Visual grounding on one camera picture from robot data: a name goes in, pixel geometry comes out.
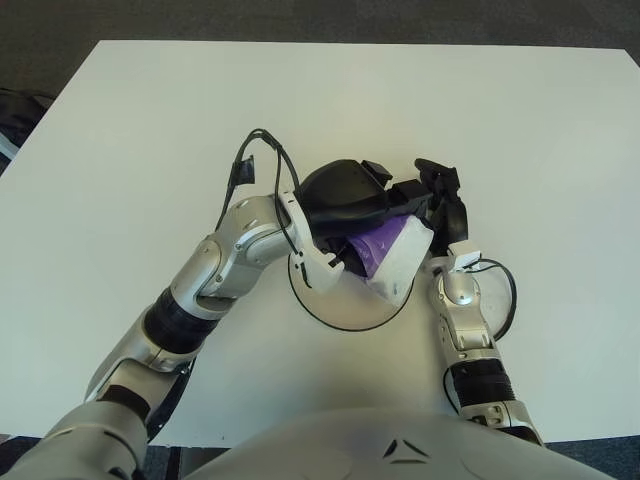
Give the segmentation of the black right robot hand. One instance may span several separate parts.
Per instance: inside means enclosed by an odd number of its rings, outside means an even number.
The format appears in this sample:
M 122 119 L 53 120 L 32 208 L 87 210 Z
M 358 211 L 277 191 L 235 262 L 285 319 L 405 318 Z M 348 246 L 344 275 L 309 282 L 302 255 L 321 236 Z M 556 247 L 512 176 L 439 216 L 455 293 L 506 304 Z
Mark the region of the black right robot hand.
M 429 251 L 433 257 L 445 256 L 450 244 L 468 239 L 467 211 L 458 194 L 457 170 L 423 158 L 417 158 L 414 165 L 430 193 L 427 221 L 434 236 Z

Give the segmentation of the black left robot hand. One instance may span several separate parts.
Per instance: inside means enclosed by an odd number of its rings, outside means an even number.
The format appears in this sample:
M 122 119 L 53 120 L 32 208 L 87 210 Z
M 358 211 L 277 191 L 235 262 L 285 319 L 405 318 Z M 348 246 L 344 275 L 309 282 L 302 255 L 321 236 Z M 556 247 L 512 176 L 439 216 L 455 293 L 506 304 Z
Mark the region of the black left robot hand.
M 341 159 L 312 172 L 297 190 L 315 246 L 362 278 L 377 269 L 376 242 L 390 241 L 407 217 L 427 215 L 432 193 L 421 181 L 391 180 L 380 164 Z

